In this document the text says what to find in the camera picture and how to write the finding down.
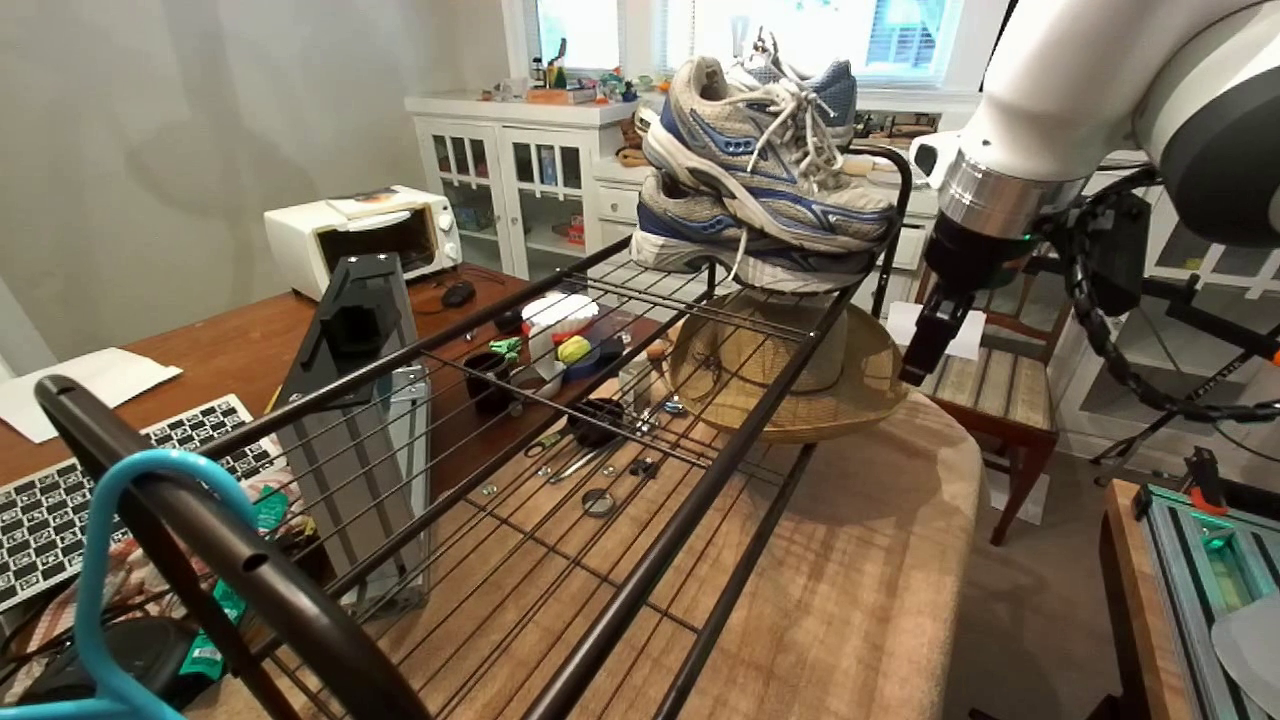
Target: sneaker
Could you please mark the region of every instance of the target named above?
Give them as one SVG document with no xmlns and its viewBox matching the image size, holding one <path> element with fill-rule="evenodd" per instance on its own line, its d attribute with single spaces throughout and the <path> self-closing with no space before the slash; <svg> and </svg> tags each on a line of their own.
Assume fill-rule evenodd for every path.
<svg viewBox="0 0 1280 720">
<path fill-rule="evenodd" d="M 750 48 L 738 56 L 738 67 L 756 84 L 805 84 L 818 99 L 822 124 L 836 137 L 836 142 L 850 138 L 857 74 L 849 61 L 836 61 L 818 79 L 808 79 L 791 62 L 782 62 L 782 51 L 777 48 L 770 33 L 756 33 Z"/>
<path fill-rule="evenodd" d="M 632 258 L 653 271 L 686 271 L 698 258 L 714 258 L 734 283 L 786 297 L 857 286 L 876 262 L 871 251 L 817 256 L 749 232 L 714 205 L 714 196 L 661 170 L 639 178 Z"/>
<path fill-rule="evenodd" d="M 639 113 L 644 156 L 763 237 L 836 256 L 878 251 L 895 191 L 867 183 L 878 160 L 841 156 L 817 113 L 813 90 L 732 90 L 719 61 L 690 61 L 662 113 Z"/>
</svg>

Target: wall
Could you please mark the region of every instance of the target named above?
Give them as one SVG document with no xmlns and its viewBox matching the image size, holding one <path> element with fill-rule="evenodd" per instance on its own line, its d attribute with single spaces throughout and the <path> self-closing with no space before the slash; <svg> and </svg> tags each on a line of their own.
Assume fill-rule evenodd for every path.
<svg viewBox="0 0 1280 720">
<path fill-rule="evenodd" d="M 507 62 L 507 10 L 526 8 L 523 0 L 447 0 L 440 10 L 457 41 L 457 90 L 479 96 L 479 87 L 511 79 L 511 67 L 526 67 L 526 61 Z"/>
<path fill-rule="evenodd" d="M 464 0 L 2 0 L 0 283 L 54 357 L 281 290 L 258 211 L 418 183 Z"/>
</svg>

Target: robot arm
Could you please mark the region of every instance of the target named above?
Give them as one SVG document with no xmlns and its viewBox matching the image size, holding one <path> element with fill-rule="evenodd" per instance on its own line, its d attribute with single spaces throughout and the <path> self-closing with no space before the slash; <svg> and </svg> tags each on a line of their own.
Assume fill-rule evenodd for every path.
<svg viewBox="0 0 1280 720">
<path fill-rule="evenodd" d="M 974 290 L 1033 251 L 1097 163 L 1143 133 L 1182 224 L 1215 241 L 1280 226 L 1280 3 L 1021 0 L 941 187 L 937 271 L 905 379 L 923 379 Z"/>
</svg>

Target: cabinet door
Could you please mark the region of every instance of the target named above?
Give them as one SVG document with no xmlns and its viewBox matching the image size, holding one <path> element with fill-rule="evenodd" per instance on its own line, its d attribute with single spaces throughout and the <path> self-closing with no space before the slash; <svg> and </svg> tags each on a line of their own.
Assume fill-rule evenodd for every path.
<svg viewBox="0 0 1280 720">
<path fill-rule="evenodd" d="M 588 251 L 588 138 L 581 133 L 504 126 L 507 237 L 523 274 L 550 274 Z"/>
<path fill-rule="evenodd" d="M 499 160 L 483 124 L 418 124 L 431 191 L 447 196 L 464 258 L 511 271 L 499 244 Z"/>
</svg>

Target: white cabinet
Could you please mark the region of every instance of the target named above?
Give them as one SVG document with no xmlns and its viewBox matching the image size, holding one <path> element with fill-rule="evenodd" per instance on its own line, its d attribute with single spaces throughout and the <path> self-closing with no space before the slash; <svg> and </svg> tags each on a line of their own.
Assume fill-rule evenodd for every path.
<svg viewBox="0 0 1280 720">
<path fill-rule="evenodd" d="M 467 262 L 546 274 L 617 241 L 600 232 L 600 142 L 632 106 L 409 99 L 429 187 L 444 191 Z"/>
<path fill-rule="evenodd" d="M 591 170 L 591 244 L 610 244 L 618 237 L 632 237 L 634 226 L 634 205 L 639 205 L 639 178 L 646 168 L 625 168 L 617 160 L 617 148 L 625 142 L 618 133 L 600 137 L 600 160 Z"/>
</svg>

